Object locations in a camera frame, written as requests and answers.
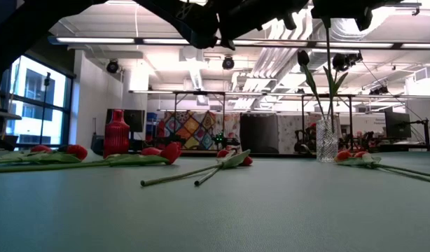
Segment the black metal rig frame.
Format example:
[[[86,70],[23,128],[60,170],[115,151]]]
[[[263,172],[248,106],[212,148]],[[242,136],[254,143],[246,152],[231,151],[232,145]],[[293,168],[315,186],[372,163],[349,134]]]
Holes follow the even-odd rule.
[[[346,143],[346,140],[349,140],[347,142],[348,147],[350,150],[354,150],[354,124],[353,124],[353,106],[352,106],[352,99],[355,97],[354,94],[337,94],[334,96],[335,100],[337,102],[342,102],[345,106],[348,107],[348,112],[335,112],[335,114],[340,118],[341,115],[348,115],[349,116],[349,131],[345,135],[345,140],[343,141]],[[322,113],[320,110],[322,109],[321,105],[318,104],[319,111],[306,111],[305,107],[310,103],[313,102],[316,99],[316,97],[313,94],[300,94],[300,100],[301,100],[301,116],[302,116],[302,123],[303,126],[305,126],[305,116],[308,115],[326,115],[326,113]]]
[[[219,133],[223,133],[224,136],[226,132],[226,126],[225,126],[225,118],[226,118],[226,94],[224,92],[209,92],[209,91],[202,91],[202,90],[196,90],[196,91],[176,91],[174,92],[174,107],[173,112],[176,113],[178,110],[178,104],[188,95],[193,95],[202,98],[208,98],[209,96],[214,96],[216,99],[219,100],[219,104],[221,105],[221,109],[206,109],[206,110],[197,110],[197,109],[187,109],[183,111],[194,111],[194,112],[212,112],[216,115],[216,126],[215,126],[215,135]],[[172,135],[169,137],[171,141],[179,141],[181,143],[181,140],[179,138],[176,138],[175,135]]]

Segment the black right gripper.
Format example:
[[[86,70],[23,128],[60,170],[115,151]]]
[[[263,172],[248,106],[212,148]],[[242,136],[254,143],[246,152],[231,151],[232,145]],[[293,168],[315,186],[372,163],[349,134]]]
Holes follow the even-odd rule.
[[[321,19],[326,29],[331,28],[332,18],[353,19],[359,31],[369,28],[372,10],[401,3],[403,0],[312,0],[313,18]]]

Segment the red ribbed vase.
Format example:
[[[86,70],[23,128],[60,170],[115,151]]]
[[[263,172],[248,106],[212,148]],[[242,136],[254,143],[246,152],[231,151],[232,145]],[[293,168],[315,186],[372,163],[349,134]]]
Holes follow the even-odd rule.
[[[124,111],[115,109],[105,127],[104,158],[114,154],[126,154],[130,148],[130,126],[124,120]]]

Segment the colourful patchwork quilt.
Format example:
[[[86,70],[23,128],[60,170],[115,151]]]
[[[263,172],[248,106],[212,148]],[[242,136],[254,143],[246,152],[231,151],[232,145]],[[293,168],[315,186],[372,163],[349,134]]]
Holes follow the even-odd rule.
[[[175,135],[184,150],[210,151],[214,143],[216,115],[212,112],[166,111],[160,121],[161,137]]]

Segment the black monitor on arm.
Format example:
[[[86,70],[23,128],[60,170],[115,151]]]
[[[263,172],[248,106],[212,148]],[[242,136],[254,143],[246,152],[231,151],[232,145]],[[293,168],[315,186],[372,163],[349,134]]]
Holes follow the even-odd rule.
[[[408,139],[411,137],[410,115],[385,111],[386,135],[393,139]]]

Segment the ceiling light beam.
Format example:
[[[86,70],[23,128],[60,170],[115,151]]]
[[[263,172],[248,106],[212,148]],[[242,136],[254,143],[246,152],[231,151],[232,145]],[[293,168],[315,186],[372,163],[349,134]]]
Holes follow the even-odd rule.
[[[118,46],[189,46],[183,38],[103,38],[103,37],[61,37],[49,36],[53,45],[118,45]],[[327,49],[324,41],[242,39],[234,40],[236,47],[248,48],[317,48]],[[348,50],[428,50],[430,43],[414,42],[374,42],[374,41],[334,41],[333,49]]]

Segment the red artificial tulip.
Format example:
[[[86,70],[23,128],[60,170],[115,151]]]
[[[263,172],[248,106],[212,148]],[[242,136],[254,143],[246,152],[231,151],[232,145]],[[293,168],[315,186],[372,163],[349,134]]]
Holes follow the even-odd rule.
[[[110,166],[143,166],[166,163],[167,159],[160,156],[161,150],[145,148],[140,154],[113,154],[104,159]]]
[[[222,169],[233,169],[237,167],[248,167],[253,163],[252,158],[249,156],[250,150],[238,152],[236,150],[221,150],[217,154],[217,164],[205,176],[194,182],[195,186],[202,185],[206,180],[210,179],[213,175]]]
[[[171,165],[181,155],[181,149],[179,144],[171,143],[164,150],[161,150],[160,156],[167,159],[166,163],[159,163],[165,165]],[[0,173],[12,173],[12,172],[40,172],[40,171],[52,171],[61,169],[78,169],[78,168],[90,168],[90,167],[121,167],[121,166],[110,166],[108,162],[101,160],[89,161],[85,159],[82,162],[74,164],[36,164],[36,163],[9,163],[0,164]]]
[[[50,155],[53,150],[44,145],[37,145],[30,150],[13,151],[0,156],[0,164],[19,162],[39,162],[42,158]]]

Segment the white ventilation duct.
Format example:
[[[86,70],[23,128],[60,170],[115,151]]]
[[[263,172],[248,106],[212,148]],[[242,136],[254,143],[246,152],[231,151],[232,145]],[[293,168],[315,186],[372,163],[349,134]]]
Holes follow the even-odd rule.
[[[373,11],[373,19],[369,28],[359,31],[355,20],[344,19],[344,18],[333,18],[331,19],[330,28],[330,40],[331,40],[331,56],[332,60],[337,53],[341,54],[354,54],[361,53],[360,50],[352,49],[335,49],[333,47],[334,42],[359,42],[363,41],[367,35],[380,27],[384,21],[389,17],[388,14],[377,14],[377,10]],[[327,68],[327,50],[326,48],[310,48],[307,51],[310,57],[310,63],[307,65],[308,69],[312,73],[320,72]]]

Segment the black ceiling spotlight cluster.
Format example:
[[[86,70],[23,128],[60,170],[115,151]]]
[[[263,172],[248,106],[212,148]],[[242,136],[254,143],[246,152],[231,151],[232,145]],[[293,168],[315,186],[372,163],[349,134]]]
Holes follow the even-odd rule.
[[[362,60],[363,58],[360,52],[354,54],[337,53],[332,60],[332,65],[336,71],[344,72]]]

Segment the clear glass vase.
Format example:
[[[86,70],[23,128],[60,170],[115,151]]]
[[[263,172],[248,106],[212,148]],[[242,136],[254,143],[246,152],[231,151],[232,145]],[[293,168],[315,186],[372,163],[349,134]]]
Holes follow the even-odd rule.
[[[319,162],[333,162],[338,153],[338,121],[318,120],[316,125],[316,152]]]

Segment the background black robot arms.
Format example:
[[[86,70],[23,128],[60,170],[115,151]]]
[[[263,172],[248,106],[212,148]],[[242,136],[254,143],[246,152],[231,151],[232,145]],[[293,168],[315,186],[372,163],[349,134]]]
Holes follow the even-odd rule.
[[[295,131],[296,143],[294,145],[295,152],[299,154],[311,154],[317,151],[317,131],[316,124],[312,123],[306,129],[298,129]]]

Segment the floral cloth backdrop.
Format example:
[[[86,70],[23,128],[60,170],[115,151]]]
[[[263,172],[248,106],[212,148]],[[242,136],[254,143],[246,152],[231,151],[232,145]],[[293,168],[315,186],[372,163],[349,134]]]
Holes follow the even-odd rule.
[[[242,113],[227,113],[225,118],[226,137],[236,138],[240,142],[240,116]],[[296,130],[302,130],[321,119],[320,115],[306,115],[305,126],[302,123],[301,114],[292,113],[266,113],[277,116],[279,153],[294,154],[296,143]]]

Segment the large window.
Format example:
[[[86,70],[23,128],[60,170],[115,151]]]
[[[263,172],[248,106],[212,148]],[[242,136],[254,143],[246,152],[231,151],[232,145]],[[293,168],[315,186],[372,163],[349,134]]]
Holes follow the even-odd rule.
[[[16,148],[40,144],[43,82],[48,72],[51,75],[42,144],[58,147],[69,142],[73,78],[23,55],[4,71],[0,87],[0,109],[22,117],[6,123],[6,134],[18,136]]]

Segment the black monitor on desk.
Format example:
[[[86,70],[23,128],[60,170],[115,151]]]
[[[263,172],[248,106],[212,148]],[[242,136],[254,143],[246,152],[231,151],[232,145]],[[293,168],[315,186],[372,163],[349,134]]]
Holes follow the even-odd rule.
[[[145,110],[108,109],[104,133],[128,135],[130,132],[143,132]]]

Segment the black curtain panel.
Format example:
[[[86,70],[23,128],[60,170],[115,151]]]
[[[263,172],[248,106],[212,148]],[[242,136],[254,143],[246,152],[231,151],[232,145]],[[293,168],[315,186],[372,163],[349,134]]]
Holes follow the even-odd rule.
[[[252,153],[279,153],[277,116],[275,114],[242,113],[240,143]]]

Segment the black tripod stand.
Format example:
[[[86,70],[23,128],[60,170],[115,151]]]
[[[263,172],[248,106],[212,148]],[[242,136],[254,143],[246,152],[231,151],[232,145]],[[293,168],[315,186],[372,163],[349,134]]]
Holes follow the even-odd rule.
[[[39,137],[40,144],[43,143],[43,124],[44,124],[45,114],[46,114],[46,98],[48,93],[48,86],[50,85],[50,75],[51,73],[48,72],[43,82],[44,96],[43,96],[43,106],[42,106],[42,115],[41,115],[41,129],[40,129],[40,137]]]

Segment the background robot with green light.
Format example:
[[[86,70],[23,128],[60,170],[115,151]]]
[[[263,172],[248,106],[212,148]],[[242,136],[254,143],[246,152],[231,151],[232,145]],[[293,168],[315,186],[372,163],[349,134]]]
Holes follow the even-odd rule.
[[[216,149],[219,151],[228,146],[240,146],[241,143],[236,138],[225,137],[223,133],[216,134],[212,137]]]

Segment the black artificial tulip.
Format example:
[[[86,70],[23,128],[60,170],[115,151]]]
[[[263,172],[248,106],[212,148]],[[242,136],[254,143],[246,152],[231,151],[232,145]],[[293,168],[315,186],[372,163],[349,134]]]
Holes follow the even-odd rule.
[[[332,56],[331,56],[331,40],[330,40],[330,29],[325,29],[326,32],[326,50],[327,50],[327,70],[326,77],[328,80],[328,88],[329,88],[329,109],[328,109],[328,118],[331,123],[331,132],[335,133],[335,119],[334,119],[334,109],[333,109],[333,98],[337,95],[338,89],[340,87],[339,82],[337,81],[337,75],[332,74]]]
[[[314,77],[307,67],[307,65],[310,63],[310,57],[308,53],[305,50],[298,51],[297,60],[298,60],[299,66],[302,68],[302,72],[305,74],[306,83],[310,87],[321,110],[321,116],[323,121],[321,123],[317,123],[317,129],[321,130],[321,134],[320,136],[317,137],[317,140],[327,140],[329,134],[334,132],[333,129],[328,128],[329,123],[333,122],[333,114],[330,109],[328,110],[327,113],[324,113],[324,109],[321,105],[320,96],[319,96],[319,93],[317,92],[317,86],[314,81]],[[329,103],[330,103],[330,106],[332,106],[333,96],[335,94],[334,93],[335,82],[334,82],[331,70],[328,70],[326,67],[324,67],[324,71],[327,77],[328,87],[329,87],[329,94],[328,94]]]
[[[60,146],[57,149],[52,149],[42,160],[46,162],[65,162],[69,159],[67,148],[68,146]]]

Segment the blue storage bins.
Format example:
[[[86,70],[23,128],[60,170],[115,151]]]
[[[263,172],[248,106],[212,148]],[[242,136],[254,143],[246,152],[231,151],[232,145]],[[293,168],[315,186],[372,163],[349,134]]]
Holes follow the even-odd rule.
[[[157,134],[158,115],[148,112],[146,116],[146,140],[152,140]]]

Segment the teal table mat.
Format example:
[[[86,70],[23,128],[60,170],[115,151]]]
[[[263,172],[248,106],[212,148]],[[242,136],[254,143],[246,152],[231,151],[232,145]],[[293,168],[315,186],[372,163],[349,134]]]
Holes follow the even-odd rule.
[[[0,174],[0,252],[430,252],[430,183],[302,158]]]

